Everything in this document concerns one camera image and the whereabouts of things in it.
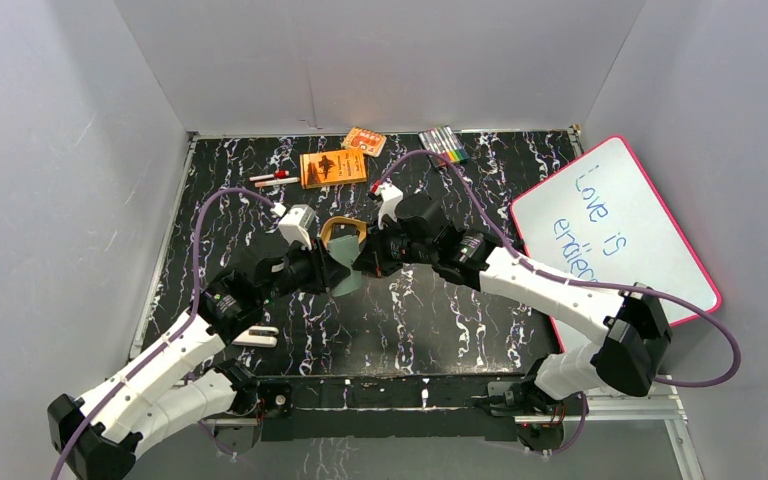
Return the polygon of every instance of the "book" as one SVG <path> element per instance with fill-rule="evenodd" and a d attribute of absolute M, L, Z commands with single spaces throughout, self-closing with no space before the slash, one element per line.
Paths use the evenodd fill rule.
<path fill-rule="evenodd" d="M 349 130 L 349 134 L 346 135 L 342 145 L 345 148 L 359 148 L 363 153 L 377 157 L 381 155 L 386 141 L 387 137 L 380 133 L 354 127 Z"/>
<path fill-rule="evenodd" d="M 305 153 L 301 156 L 303 188 L 366 181 L 366 158 L 360 149 Z"/>

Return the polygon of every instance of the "white wall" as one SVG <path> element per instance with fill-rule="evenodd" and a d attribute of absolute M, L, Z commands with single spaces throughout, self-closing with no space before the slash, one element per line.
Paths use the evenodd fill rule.
<path fill-rule="evenodd" d="M 581 123 L 643 3 L 117 1 L 203 134 Z"/>
<path fill-rule="evenodd" d="M 124 362 L 185 145 L 112 1 L 0 0 L 0 479 L 48 478 L 48 403 Z"/>
<path fill-rule="evenodd" d="M 768 1 L 649 0 L 584 125 L 625 135 L 722 289 L 744 352 L 731 382 L 681 392 L 711 479 L 768 478 Z M 724 371 L 729 348 L 676 329 L 670 373 Z"/>

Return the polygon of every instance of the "black table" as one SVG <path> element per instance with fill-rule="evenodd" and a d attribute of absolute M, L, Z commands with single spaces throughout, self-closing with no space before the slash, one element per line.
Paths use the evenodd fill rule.
<path fill-rule="evenodd" d="M 565 130 L 467 133 L 460 138 L 471 160 L 463 165 L 490 217 L 510 238 L 516 230 L 508 206 L 519 194 L 574 158 Z M 192 289 L 191 234 L 197 208 L 222 187 L 248 184 L 250 176 L 299 170 L 299 155 L 340 149 L 341 136 L 197 139 L 177 219 L 165 254 L 144 347 L 183 311 Z M 369 183 L 400 155 L 420 148 L 416 135 L 390 135 L 378 158 L 367 157 Z M 406 194 L 425 190 L 443 199 L 456 225 L 482 226 L 461 185 L 424 158 L 393 175 Z M 363 220 L 377 212 L 369 184 L 303 190 L 299 184 L 262 191 L 288 208 L 316 211 L 316 232 L 333 215 Z M 263 207 L 225 197 L 207 215 L 201 240 L 204 278 L 233 264 L 242 249 L 286 248 Z M 381 376 L 512 374 L 559 346 L 548 319 L 513 301 L 438 278 L 423 265 L 386 279 L 365 279 L 364 288 L 339 298 L 296 294 L 266 309 L 263 324 L 278 327 L 278 346 L 231 346 L 215 362 L 237 357 L 258 376 Z"/>

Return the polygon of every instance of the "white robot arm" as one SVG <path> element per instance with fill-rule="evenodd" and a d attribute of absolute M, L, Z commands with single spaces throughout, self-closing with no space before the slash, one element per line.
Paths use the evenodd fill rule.
<path fill-rule="evenodd" d="M 78 424 L 103 404 L 67 457 L 75 474 L 82 480 L 121 479 L 139 456 L 183 427 L 227 411 L 250 414 L 259 401 L 258 380 L 234 360 L 194 383 L 173 387 L 230 343 L 274 346 L 274 327 L 256 325 L 271 299 L 296 291 L 333 293 L 341 284 L 356 283 L 350 280 L 353 272 L 385 277 L 405 263 L 429 264 L 449 282 L 529 305 L 590 340 L 574 351 L 538 361 L 522 382 L 496 387 L 491 382 L 485 405 L 476 406 L 546 413 L 550 405 L 595 387 L 647 394 L 671 338 L 657 299 L 548 280 L 520 265 L 486 232 L 454 227 L 440 203 L 428 196 L 404 197 L 389 184 L 377 193 L 383 200 L 381 210 L 359 236 L 362 245 L 355 249 L 353 261 L 347 262 L 345 252 L 329 251 L 328 238 L 311 240 L 313 212 L 296 205 L 279 222 L 279 231 L 291 244 L 285 255 L 256 259 L 253 268 L 220 274 L 201 292 L 198 312 L 185 330 L 181 328 L 191 312 L 183 312 L 167 333 L 107 381 L 77 399 L 65 394 L 55 399 L 48 416 L 58 451 Z M 162 351 L 145 363 L 157 349 Z M 144 367 L 129 375 L 141 363 Z M 104 403 L 120 383 L 124 385 Z"/>

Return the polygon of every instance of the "small orange box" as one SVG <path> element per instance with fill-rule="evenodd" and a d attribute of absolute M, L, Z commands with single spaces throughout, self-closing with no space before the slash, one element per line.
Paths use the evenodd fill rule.
<path fill-rule="evenodd" d="M 363 153 L 377 157 L 381 155 L 381 150 L 384 149 L 386 142 L 387 137 L 380 133 L 354 127 L 349 130 L 349 134 L 346 135 L 342 145 L 345 148 L 359 148 Z"/>

